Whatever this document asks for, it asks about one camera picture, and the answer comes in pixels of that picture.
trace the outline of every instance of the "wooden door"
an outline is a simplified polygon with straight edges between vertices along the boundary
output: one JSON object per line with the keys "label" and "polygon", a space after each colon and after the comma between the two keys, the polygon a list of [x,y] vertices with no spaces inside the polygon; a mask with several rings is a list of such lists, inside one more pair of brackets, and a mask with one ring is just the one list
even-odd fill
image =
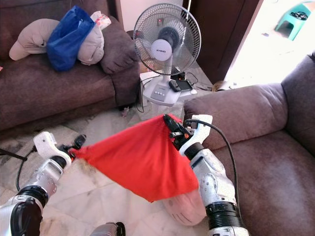
{"label": "wooden door", "polygon": [[190,12],[201,31],[198,64],[214,84],[223,80],[259,0],[192,0]]}

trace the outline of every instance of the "teal plastic stool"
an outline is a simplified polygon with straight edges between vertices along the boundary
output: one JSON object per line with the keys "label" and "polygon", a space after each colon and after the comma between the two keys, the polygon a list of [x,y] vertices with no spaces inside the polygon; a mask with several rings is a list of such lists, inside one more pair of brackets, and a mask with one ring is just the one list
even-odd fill
{"label": "teal plastic stool", "polygon": [[302,26],[304,25],[304,23],[306,21],[300,20],[295,18],[294,16],[291,16],[290,13],[291,12],[298,12],[298,11],[302,11],[304,12],[308,17],[311,14],[311,11],[304,6],[303,4],[299,4],[293,8],[291,8],[289,11],[287,11],[281,18],[281,20],[279,21],[277,27],[275,28],[275,31],[278,31],[278,29],[280,28],[280,26],[285,22],[289,22],[291,24],[293,24],[293,29],[290,33],[289,39],[290,40],[294,40],[296,35],[298,34],[298,32],[300,31],[300,29],[302,28]]}

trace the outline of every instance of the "red cloth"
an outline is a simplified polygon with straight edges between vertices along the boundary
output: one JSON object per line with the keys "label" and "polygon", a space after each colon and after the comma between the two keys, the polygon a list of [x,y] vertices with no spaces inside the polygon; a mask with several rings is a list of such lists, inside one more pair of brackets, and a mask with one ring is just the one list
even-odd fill
{"label": "red cloth", "polygon": [[174,148],[169,133],[158,116],[73,153],[153,202],[198,189],[189,160]]}

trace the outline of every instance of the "wire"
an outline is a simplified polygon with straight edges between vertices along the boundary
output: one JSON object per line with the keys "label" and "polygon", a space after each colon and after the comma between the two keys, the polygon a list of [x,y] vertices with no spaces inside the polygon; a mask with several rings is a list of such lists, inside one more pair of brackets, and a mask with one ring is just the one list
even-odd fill
{"label": "wire", "polygon": [[194,75],[194,74],[192,74],[191,72],[187,72],[186,74],[191,74],[193,77],[195,77],[195,79],[197,80],[195,83],[193,83],[192,85],[195,85],[195,84],[197,84],[198,82],[199,82],[199,80],[197,79],[197,77]]}
{"label": "wire", "polygon": [[234,159],[234,156],[233,156],[233,153],[232,153],[232,148],[231,148],[231,145],[230,143],[228,142],[228,140],[226,139],[226,136],[223,134],[223,132],[217,128],[216,126],[212,125],[212,124],[209,124],[207,122],[204,122],[204,121],[201,121],[201,120],[197,120],[197,119],[187,119],[185,121],[185,124],[190,124],[191,122],[195,122],[195,123],[199,123],[199,124],[203,124],[203,125],[206,125],[208,127],[211,127],[213,128],[214,130],[216,130],[223,138],[223,140],[225,141],[226,145],[227,145],[227,148],[228,148],[228,151],[230,153],[230,157],[231,157],[231,160],[232,160],[232,165],[233,165],[233,171],[234,171],[234,189],[235,189],[235,199],[236,199],[236,203],[238,205],[238,213],[240,215],[240,218],[242,219],[242,216],[241,216],[241,210],[240,210],[240,203],[239,203],[239,195],[238,195],[238,179],[237,179],[237,173],[236,173],[236,165],[235,165],[235,159]]}
{"label": "wire", "polygon": [[[33,146],[33,148],[26,154],[25,158],[27,158],[32,152],[34,152],[36,149],[35,149],[35,146]],[[22,167],[24,165],[24,162],[26,162],[26,160],[22,160],[21,164],[20,164],[20,168],[19,168],[19,171],[18,171],[18,175],[16,176],[16,180],[15,180],[15,186],[16,186],[16,189],[18,191],[20,191],[20,185],[19,185],[19,182],[20,182],[20,175],[21,175],[21,170],[22,170]]]}
{"label": "wire", "polygon": [[[157,76],[153,76],[153,77],[149,77],[149,78],[146,78],[144,80],[139,80],[139,84],[138,84],[138,90],[137,90],[137,94],[139,92],[139,87],[141,86],[141,82],[144,82],[146,80],[149,80],[149,79],[153,79],[153,78],[156,78],[156,77],[160,77],[160,75],[157,75]],[[144,108],[143,108],[143,88],[144,88],[144,85],[146,85],[148,82],[146,82],[145,84],[142,85],[142,89],[141,89],[141,107],[142,107],[142,111],[139,110],[138,108],[138,101],[139,101],[139,97],[137,97],[137,101],[136,101],[136,109],[138,110],[138,112],[141,112],[141,113],[144,113]]]}

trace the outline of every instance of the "fan grille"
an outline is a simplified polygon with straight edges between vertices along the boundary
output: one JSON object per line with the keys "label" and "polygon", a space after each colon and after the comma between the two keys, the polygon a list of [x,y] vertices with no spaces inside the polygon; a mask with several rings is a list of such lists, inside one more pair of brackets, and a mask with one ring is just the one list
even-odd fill
{"label": "fan grille", "polygon": [[[168,60],[160,61],[151,56],[151,44],[165,27],[177,32],[179,43]],[[194,17],[184,8],[166,3],[153,5],[141,14],[134,28],[133,39],[142,63],[163,75],[179,74],[191,66],[201,46],[200,30]]]}

